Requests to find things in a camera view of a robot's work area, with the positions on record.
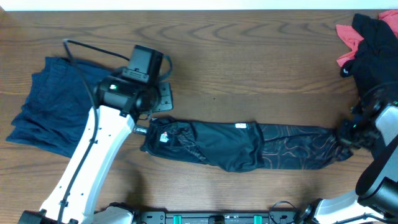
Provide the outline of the black printed cycling jersey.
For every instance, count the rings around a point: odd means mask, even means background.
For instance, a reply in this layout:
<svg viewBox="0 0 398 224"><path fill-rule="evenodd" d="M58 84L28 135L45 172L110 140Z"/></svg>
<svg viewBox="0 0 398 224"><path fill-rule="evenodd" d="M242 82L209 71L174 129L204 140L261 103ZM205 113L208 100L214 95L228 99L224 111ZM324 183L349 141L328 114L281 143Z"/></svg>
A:
<svg viewBox="0 0 398 224"><path fill-rule="evenodd" d="M353 152L334 129L285 124L209 123L153 118L141 151L155 157L219 167L226 172L256 169L318 170L349 159Z"/></svg>

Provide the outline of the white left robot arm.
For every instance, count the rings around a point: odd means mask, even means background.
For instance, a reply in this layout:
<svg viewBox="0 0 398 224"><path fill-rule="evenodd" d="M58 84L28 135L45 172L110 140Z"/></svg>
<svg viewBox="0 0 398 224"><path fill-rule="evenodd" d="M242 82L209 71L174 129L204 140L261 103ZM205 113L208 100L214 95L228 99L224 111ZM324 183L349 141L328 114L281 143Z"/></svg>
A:
<svg viewBox="0 0 398 224"><path fill-rule="evenodd" d="M145 84L108 76L95 89L99 105L90 109L70 162L40 210L24 211L19 223L134 223L134 210L121 203L96 212L111 164L140 115L171 110L169 82Z"/></svg>

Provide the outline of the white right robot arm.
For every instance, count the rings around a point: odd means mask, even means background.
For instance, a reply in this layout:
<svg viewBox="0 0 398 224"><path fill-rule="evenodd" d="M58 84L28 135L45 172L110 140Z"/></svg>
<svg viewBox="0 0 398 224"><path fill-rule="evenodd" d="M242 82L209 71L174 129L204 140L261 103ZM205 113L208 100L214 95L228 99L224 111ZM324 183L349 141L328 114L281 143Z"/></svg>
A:
<svg viewBox="0 0 398 224"><path fill-rule="evenodd" d="M385 148L361 174L356 188L321 199L304 223L397 223L397 102L377 113L374 126Z"/></svg>

